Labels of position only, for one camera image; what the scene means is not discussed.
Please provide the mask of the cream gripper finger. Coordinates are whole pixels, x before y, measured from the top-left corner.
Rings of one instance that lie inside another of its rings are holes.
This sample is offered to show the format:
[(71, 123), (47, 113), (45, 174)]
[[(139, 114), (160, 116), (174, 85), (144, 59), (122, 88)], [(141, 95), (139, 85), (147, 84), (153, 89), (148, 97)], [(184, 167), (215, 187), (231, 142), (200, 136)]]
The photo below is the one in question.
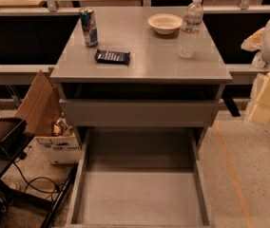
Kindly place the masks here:
[(267, 124), (270, 121), (270, 72), (256, 77), (250, 97), (248, 121), (253, 124)]
[(241, 44), (241, 49), (247, 51), (256, 51), (261, 49), (261, 40), (264, 33), (264, 28), (258, 29), (252, 35), (247, 37)]

